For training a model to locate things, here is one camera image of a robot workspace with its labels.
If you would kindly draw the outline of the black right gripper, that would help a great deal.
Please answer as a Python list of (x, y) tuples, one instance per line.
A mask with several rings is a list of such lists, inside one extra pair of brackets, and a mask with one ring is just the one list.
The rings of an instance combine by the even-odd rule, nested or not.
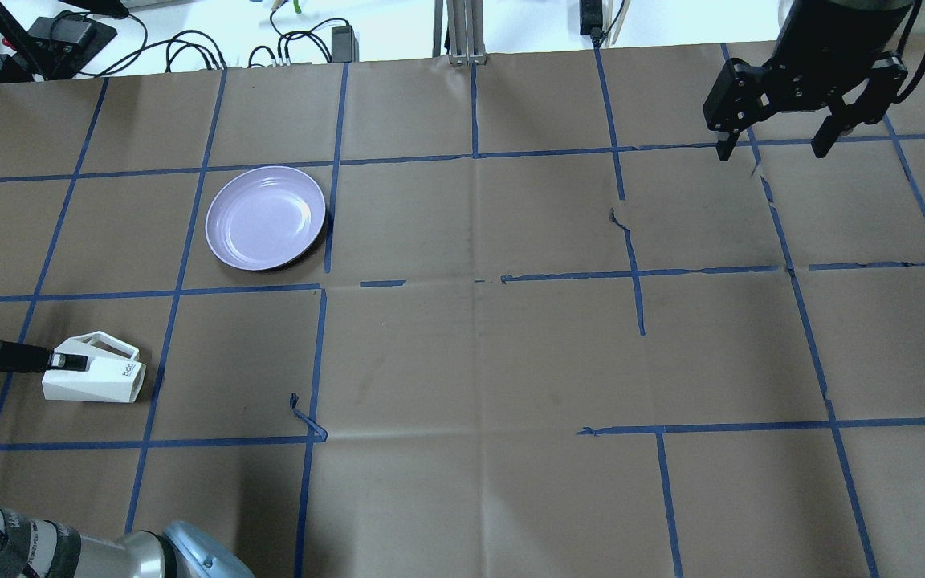
[(770, 58), (759, 66), (727, 59), (706, 96), (719, 160), (730, 161), (741, 132), (777, 113), (829, 110), (812, 139), (816, 158), (858, 124), (881, 120), (909, 73), (888, 48), (909, 13), (907, 1), (793, 1)]

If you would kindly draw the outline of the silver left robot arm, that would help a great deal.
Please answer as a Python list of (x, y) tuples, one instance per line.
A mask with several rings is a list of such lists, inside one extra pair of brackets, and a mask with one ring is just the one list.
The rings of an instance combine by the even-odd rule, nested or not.
[(308, 513), (324, 444), (329, 300), (381, 301), (393, 358), (442, 360), (463, 390), (469, 296), (486, 278), (429, 282), (324, 273), (334, 161), (0, 176), (0, 332), (110, 367), (44, 400), (39, 374), (0, 378), (0, 577), (593, 575), (535, 535), (479, 538), (477, 444), (459, 414), (439, 432), (320, 451), (320, 482), (348, 450), (416, 451), (412, 482), (345, 482)]

